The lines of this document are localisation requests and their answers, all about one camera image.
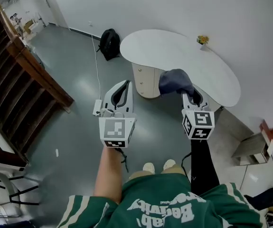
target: black backpack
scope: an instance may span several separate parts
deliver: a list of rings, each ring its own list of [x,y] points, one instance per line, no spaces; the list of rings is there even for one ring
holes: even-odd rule
[[[119,54],[119,45],[121,40],[119,39],[119,35],[115,32],[114,29],[106,30],[102,38],[100,39],[99,49],[97,51],[101,51],[106,58],[107,61],[110,59],[117,57]]]

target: shoe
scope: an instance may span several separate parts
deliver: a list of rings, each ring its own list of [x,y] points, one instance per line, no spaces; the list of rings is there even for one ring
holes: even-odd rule
[[[174,166],[176,164],[176,162],[172,159],[167,160],[166,163],[164,164],[164,170]]]
[[[155,174],[155,168],[154,165],[151,162],[148,162],[144,164],[144,167],[142,168],[143,171],[149,171],[152,174]]]

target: power adapter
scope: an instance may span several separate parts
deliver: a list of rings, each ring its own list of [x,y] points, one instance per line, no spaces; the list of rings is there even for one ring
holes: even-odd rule
[[[95,105],[93,109],[94,116],[100,116],[100,109],[102,108],[103,101],[102,100],[95,100]]]

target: white table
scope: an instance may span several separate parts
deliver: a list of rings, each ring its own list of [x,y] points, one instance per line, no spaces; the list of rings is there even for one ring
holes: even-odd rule
[[[121,43],[121,54],[132,62],[138,93],[159,96],[161,72],[183,69],[192,83],[222,106],[234,106],[240,84],[229,66],[208,48],[200,50],[196,39],[158,29],[136,31]]]

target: white stripe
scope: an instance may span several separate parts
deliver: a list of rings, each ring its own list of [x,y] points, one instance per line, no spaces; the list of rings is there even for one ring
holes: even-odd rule
[[[140,219],[136,218],[136,221],[137,221],[138,226],[141,227]]]
[[[102,215],[101,215],[101,217],[100,217],[99,222],[101,222],[101,220],[103,219],[103,217],[106,215],[106,212],[107,212],[109,206],[110,206],[110,205],[109,205],[108,203],[106,203],[106,204],[104,205],[103,213],[102,213]]]
[[[228,223],[228,221],[227,220],[225,220],[223,217],[221,217],[222,218],[222,221],[223,221],[223,228],[228,228],[228,227],[231,227],[232,225],[230,225],[229,223]]]
[[[74,198],[75,198],[75,195],[72,195],[69,197],[68,206],[66,207],[66,211],[65,211],[59,225],[57,226],[57,228],[68,218],[68,216],[73,208]]]
[[[76,221],[78,220],[78,217],[87,208],[88,203],[89,203],[89,199],[90,199],[90,197],[83,196],[83,200],[81,201],[79,210],[76,212],[75,215],[72,215],[70,217],[70,219],[68,220],[68,222],[65,225],[61,226],[61,228],[68,228],[69,225],[72,225],[72,224],[76,223]]]
[[[234,199],[239,202],[239,203],[243,203],[245,204],[243,201],[240,200],[240,198],[238,196],[236,196],[233,192],[233,186],[231,185],[231,183],[225,183],[226,187],[227,187],[227,192],[228,195],[234,197]]]
[[[257,211],[254,207],[251,206],[251,204],[247,201],[247,199],[244,198],[244,196],[240,192],[240,190],[236,189],[243,197],[244,202],[241,201],[240,198],[233,193],[233,186],[231,185],[231,183],[225,183],[225,185],[227,186],[228,194],[230,196],[234,197],[237,202],[248,205],[249,209],[252,209],[254,212],[256,212],[260,216],[260,222],[262,223],[262,228],[267,228],[265,217],[263,215],[261,215],[261,213],[259,211]]]

